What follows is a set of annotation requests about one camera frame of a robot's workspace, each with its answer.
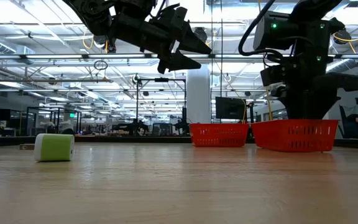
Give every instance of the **red basket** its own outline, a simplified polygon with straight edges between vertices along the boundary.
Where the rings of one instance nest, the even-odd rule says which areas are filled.
[[[190,136],[196,147],[242,147],[248,128],[248,124],[190,124]]]
[[[287,119],[254,123],[258,147],[282,152],[331,151],[338,120]]]

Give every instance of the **ceiling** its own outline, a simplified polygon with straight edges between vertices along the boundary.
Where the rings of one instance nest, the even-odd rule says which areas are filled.
[[[239,57],[237,55],[239,40],[248,24],[259,13],[257,1],[223,0],[222,11],[220,1],[212,3],[209,1],[205,4],[204,1],[171,0],[167,1],[167,4],[172,5],[178,2],[188,9],[186,19],[190,20],[192,28],[204,28],[208,35],[206,43],[213,49],[213,54]],[[291,12],[296,3],[297,1],[279,0],[271,7],[271,10]],[[358,38],[358,4],[351,3],[352,1],[343,1],[335,10],[329,12],[325,19],[336,17],[346,24],[347,31],[351,33],[353,39],[356,39]],[[25,0],[21,3],[15,0],[0,0],[0,44],[16,51],[15,54],[105,54],[104,47],[97,47],[92,43],[92,38],[93,35],[77,15],[61,0]],[[252,43],[253,39],[249,38],[244,45],[245,50],[251,50]],[[353,44],[358,53],[358,41]],[[111,113],[117,117],[128,118],[133,117],[133,110],[136,107],[135,92],[120,90],[135,89],[134,75],[140,78],[186,79],[187,70],[159,74],[157,72],[158,60],[144,58],[136,46],[118,40],[116,47],[117,55],[130,55],[104,59],[108,68],[101,71],[94,69],[94,64],[99,59],[50,59],[47,57],[32,59],[30,62],[0,60],[0,79],[48,80],[56,78],[72,80],[72,82],[58,82],[54,85],[47,82],[29,82],[20,83],[21,86],[7,86],[4,85],[6,83],[3,83],[0,84],[0,89],[12,89],[13,87],[14,89],[60,90],[58,92],[37,92],[37,95],[31,95],[39,98],[43,103],[45,103],[46,96],[58,97],[60,100],[48,98],[47,105],[73,103],[74,108],[83,110],[84,113],[100,116]],[[330,53],[353,54],[348,44],[338,45],[335,43],[332,44]],[[246,97],[243,91],[245,89],[264,89],[259,76],[259,72],[264,69],[260,58],[230,60],[227,56],[224,57],[223,62],[221,64],[220,59],[219,62],[211,61],[211,59],[201,60],[201,63],[208,64],[209,72],[213,75],[211,79],[213,89],[220,90],[219,75],[222,69],[222,72],[226,74],[222,82],[224,90],[231,89],[230,83],[233,88],[241,89],[238,91],[241,97],[250,100],[265,99],[262,92],[252,92],[251,96]],[[358,66],[349,68],[343,72],[358,74]],[[141,105],[142,109],[139,114],[141,116],[157,114],[161,117],[181,115],[180,110],[184,104],[184,101],[181,100],[184,99],[182,88],[184,87],[183,82],[149,82],[143,87],[143,91],[148,89],[164,91],[149,91],[148,96],[143,96],[141,93],[140,99],[143,105]],[[95,91],[80,92],[78,89]],[[218,95],[220,92],[214,91],[212,98]],[[224,95],[237,97],[236,92],[233,91],[224,92]]]

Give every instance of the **white pillar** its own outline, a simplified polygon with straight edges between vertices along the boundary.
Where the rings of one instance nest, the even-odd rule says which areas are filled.
[[[210,77],[208,65],[188,71],[186,78],[188,123],[211,123]]]

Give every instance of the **table surface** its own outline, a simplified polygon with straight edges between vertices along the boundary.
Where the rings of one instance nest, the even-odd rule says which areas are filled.
[[[0,147],[3,223],[358,223],[358,149],[76,143],[36,163]]]

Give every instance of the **red plastic basket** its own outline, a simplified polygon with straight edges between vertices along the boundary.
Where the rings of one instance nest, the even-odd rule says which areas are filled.
[[[338,120],[288,119],[252,125],[258,147],[282,152],[331,151]]]
[[[190,136],[196,147],[242,147],[248,128],[248,124],[190,124]]]

